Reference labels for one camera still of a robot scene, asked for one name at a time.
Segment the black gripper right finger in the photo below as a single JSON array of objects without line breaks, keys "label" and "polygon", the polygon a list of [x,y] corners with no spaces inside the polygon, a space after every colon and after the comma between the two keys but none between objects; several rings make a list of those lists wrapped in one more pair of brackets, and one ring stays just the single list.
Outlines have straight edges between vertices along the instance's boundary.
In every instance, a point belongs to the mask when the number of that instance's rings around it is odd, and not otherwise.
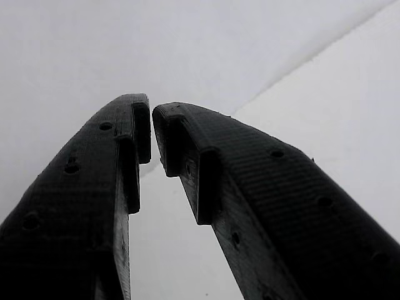
[{"label": "black gripper right finger", "polygon": [[152,119],[166,175],[244,299],[399,298],[399,244],[302,151],[193,104]]}]

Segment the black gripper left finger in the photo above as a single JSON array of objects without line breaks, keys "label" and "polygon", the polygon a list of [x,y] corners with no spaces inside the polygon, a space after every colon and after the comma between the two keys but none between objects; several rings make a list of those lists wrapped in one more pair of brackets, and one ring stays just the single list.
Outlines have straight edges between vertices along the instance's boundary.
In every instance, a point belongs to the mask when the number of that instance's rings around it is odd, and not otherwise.
[{"label": "black gripper left finger", "polygon": [[1,298],[129,299],[129,216],[150,160],[145,94],[91,117],[1,224]]}]

